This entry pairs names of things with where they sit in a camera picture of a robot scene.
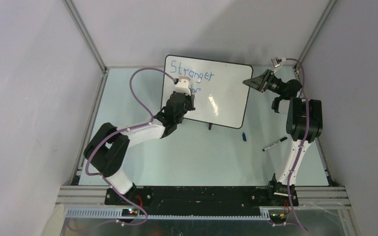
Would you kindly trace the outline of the white whiteboard black frame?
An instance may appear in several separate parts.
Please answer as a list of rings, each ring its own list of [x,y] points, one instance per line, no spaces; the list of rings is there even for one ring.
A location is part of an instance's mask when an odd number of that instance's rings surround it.
[[[250,88],[243,81],[252,78],[247,64],[176,55],[165,57],[161,106],[165,106],[174,85],[169,77],[188,77],[194,93],[194,111],[185,119],[239,129],[244,122]]]

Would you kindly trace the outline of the blue marker cap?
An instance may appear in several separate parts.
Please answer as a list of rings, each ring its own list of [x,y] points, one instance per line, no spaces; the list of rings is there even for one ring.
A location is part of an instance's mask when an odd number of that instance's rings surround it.
[[[242,139],[243,139],[244,142],[247,141],[247,136],[246,136],[246,134],[244,132],[242,133]]]

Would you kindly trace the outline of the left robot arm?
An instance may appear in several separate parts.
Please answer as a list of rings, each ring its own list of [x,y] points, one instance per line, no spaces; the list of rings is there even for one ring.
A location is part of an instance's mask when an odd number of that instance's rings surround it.
[[[195,110],[194,98],[194,95],[173,92],[166,105],[146,123],[123,129],[109,122],[104,123],[84,150],[86,175],[100,176],[118,191],[119,201],[124,205],[132,204],[136,198],[135,184],[123,168],[128,148],[173,133],[182,123],[184,115]]]

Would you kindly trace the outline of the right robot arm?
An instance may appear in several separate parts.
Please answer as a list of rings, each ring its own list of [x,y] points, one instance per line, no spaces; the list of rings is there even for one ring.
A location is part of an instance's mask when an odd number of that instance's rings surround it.
[[[243,81],[258,92],[267,90],[278,95],[272,102],[272,110],[286,114],[288,146],[279,170],[268,183],[267,201],[278,206],[293,195],[297,172],[312,142],[323,130],[322,103],[320,100],[299,97],[302,84],[298,80],[283,82],[275,72],[267,69],[261,75]]]

